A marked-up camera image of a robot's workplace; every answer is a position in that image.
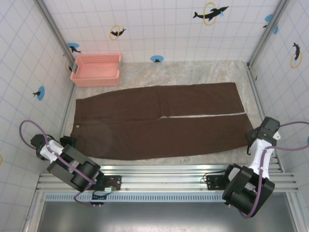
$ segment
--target marble floor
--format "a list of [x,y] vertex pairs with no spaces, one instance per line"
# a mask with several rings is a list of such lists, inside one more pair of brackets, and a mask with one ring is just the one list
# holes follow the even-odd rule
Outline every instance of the marble floor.
[[[117,87],[76,87],[69,109],[65,135],[70,135],[74,122],[75,100],[101,93],[136,87],[157,85],[192,85],[220,82],[235,82],[245,112],[253,125],[261,123],[258,109],[246,73],[246,63],[241,61],[186,61],[162,63],[123,63],[120,67],[120,85]],[[246,147],[231,151],[159,159],[110,160],[95,159],[99,165],[139,165],[139,164],[245,164],[249,161]]]

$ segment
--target gray platform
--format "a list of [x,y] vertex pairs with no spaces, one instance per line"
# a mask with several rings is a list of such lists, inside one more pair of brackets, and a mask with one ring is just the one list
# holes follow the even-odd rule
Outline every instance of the gray platform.
[[285,194],[273,194],[259,213],[243,219],[223,203],[107,203],[91,208],[46,202],[41,232],[293,232]]

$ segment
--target yellow ring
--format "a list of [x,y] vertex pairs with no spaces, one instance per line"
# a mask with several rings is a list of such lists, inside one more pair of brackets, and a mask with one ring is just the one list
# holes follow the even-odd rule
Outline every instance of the yellow ring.
[[[113,30],[115,27],[118,27],[118,34],[117,34],[116,39],[113,39],[113,38],[112,38],[112,30]],[[111,31],[110,31],[110,39],[111,39],[111,40],[117,40],[118,37],[119,37],[119,33],[120,33],[120,26],[119,26],[119,25],[113,26],[112,29],[111,29]]]
[[205,7],[204,7],[204,12],[203,12],[204,24],[205,24],[206,26],[211,26],[212,24],[214,24],[214,23],[216,22],[217,16],[214,18],[214,22],[213,22],[213,23],[210,23],[210,24],[206,23],[206,21],[205,21],[205,10],[206,10],[206,7],[207,7],[208,5],[216,6],[216,4],[214,4],[213,2],[208,2],[208,3],[205,5]]
[[291,57],[291,62],[290,62],[290,65],[291,65],[291,68],[292,69],[295,69],[295,68],[297,68],[299,65],[300,65],[300,63],[303,61],[303,54],[301,53],[301,52],[299,52],[300,53],[300,55],[301,55],[301,57],[300,57],[300,62],[296,65],[296,66],[293,66],[293,58],[296,56],[296,54],[293,54],[292,55],[292,57]]
[[70,70],[69,70],[69,63],[68,63],[68,60],[66,60],[65,66],[66,66],[66,70],[67,70],[67,71],[70,71]]

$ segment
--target basket handle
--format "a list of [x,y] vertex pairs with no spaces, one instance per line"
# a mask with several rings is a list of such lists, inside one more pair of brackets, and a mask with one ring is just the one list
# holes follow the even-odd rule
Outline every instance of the basket handle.
[[120,70],[121,67],[121,61],[118,62],[118,70]]
[[77,63],[74,63],[73,68],[72,68],[72,73],[76,74],[77,68],[78,68]]

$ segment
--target aluminum rail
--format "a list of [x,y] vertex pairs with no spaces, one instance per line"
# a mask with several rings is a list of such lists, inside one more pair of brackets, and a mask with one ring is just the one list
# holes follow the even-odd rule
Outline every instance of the aluminum rail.
[[[105,175],[121,175],[119,193],[129,192],[222,192],[209,191],[202,177],[205,173],[224,170],[227,165],[128,165],[102,166]],[[278,165],[269,166],[270,180],[275,192],[297,192],[293,173],[282,173]],[[37,192],[76,192],[51,174],[41,174]]]

